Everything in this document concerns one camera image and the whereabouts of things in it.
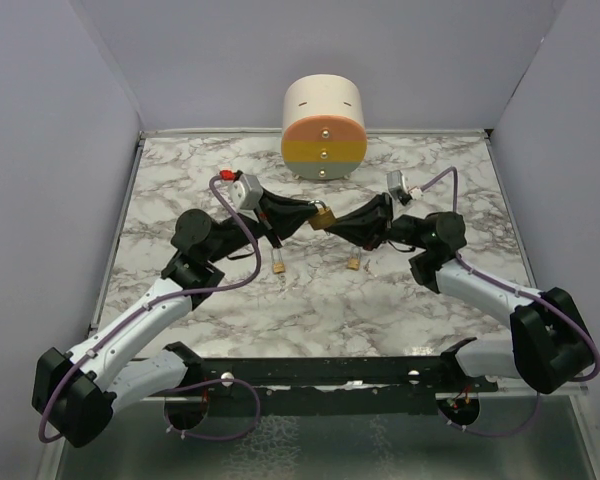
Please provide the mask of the medium brass padlock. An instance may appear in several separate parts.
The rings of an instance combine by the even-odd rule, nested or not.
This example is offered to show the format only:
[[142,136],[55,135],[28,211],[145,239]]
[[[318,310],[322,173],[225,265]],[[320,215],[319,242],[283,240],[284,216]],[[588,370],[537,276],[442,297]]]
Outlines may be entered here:
[[313,230],[326,230],[337,221],[333,211],[321,200],[310,201],[310,204],[316,207],[317,213],[312,216],[308,223]]

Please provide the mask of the small brass padlock long shackle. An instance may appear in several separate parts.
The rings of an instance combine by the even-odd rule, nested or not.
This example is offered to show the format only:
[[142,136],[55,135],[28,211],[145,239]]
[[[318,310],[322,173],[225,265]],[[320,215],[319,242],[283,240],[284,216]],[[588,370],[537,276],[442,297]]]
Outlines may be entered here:
[[274,248],[271,250],[271,262],[272,271],[274,274],[279,275],[286,272],[286,266],[282,256],[282,250]]

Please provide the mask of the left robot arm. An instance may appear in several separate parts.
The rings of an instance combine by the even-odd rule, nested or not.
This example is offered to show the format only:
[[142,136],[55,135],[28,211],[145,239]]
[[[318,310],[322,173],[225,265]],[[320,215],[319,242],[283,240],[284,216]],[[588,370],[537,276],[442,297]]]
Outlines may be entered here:
[[179,342],[147,360],[135,358],[211,295],[253,282],[262,267],[259,239],[278,247],[325,207],[320,201],[278,196],[243,180],[231,184],[231,197],[225,199],[217,189],[219,180],[213,177],[209,188],[225,208],[225,220],[201,209],[182,213],[171,238],[175,253],[141,298],[69,350],[52,347],[40,356],[32,406],[41,416],[42,443],[65,439],[83,447],[115,414],[156,393],[186,395],[206,393],[216,385],[249,385],[224,375],[208,377],[203,360]]

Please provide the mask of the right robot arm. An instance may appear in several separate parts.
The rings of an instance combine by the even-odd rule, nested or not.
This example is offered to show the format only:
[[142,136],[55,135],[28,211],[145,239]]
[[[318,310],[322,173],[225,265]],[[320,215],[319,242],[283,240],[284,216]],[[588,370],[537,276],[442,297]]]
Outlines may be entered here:
[[447,389],[461,391],[475,377],[492,376],[518,378],[550,394],[599,373],[600,353],[571,295],[561,288],[526,288],[469,264],[460,254],[467,244],[460,214],[395,217],[389,196],[378,195],[327,230],[367,251],[389,242],[417,250],[409,264],[419,285],[461,300],[509,330],[506,340],[469,340],[454,347],[452,359],[439,367]]

